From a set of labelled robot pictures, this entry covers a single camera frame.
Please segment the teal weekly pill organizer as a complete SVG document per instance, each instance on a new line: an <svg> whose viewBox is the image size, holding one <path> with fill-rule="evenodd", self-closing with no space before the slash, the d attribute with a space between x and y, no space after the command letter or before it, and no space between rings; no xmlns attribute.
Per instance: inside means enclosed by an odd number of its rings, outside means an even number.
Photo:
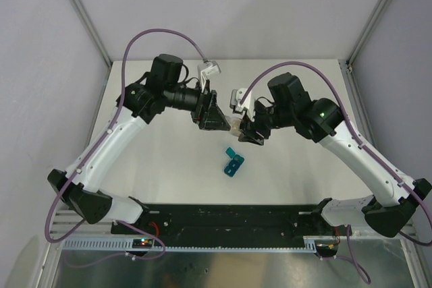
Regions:
<svg viewBox="0 0 432 288"><path fill-rule="evenodd" d="M231 147L228 147L225 153L229 157L229 162L224 167L223 172L228 177L233 177L244 163L244 157L237 154Z"/></svg>

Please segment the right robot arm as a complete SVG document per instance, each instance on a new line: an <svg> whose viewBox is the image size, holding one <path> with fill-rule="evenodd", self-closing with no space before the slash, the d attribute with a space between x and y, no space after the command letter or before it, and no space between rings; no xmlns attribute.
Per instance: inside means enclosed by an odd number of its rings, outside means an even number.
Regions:
<svg viewBox="0 0 432 288"><path fill-rule="evenodd" d="M273 98L268 107L245 88L232 91L230 107L242 115L239 140L262 146L271 130L293 127L337 156L372 193L351 200L323 200L311 219L313 229L326 235L340 225L368 225L385 237L399 234L431 184L397 170L344 119L337 104L328 98L312 100L297 76L287 72L271 79L267 87Z"/></svg>

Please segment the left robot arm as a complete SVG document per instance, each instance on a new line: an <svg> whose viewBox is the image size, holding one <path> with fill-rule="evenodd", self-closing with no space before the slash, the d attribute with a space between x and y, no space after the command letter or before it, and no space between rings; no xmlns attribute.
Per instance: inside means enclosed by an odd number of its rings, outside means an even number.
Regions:
<svg viewBox="0 0 432 288"><path fill-rule="evenodd" d="M135 233L148 229L150 218L139 201L110 195L100 187L122 151L165 108L189 112L201 130L230 130L217 105L217 93L210 89L210 78L221 72L219 65L215 61L201 63L199 79L193 88L179 81L185 67L179 57L168 54L155 57L151 70L122 91L112 117L92 144L65 171L50 172L48 181L61 193L62 202L87 223L111 219L126 222Z"/></svg>

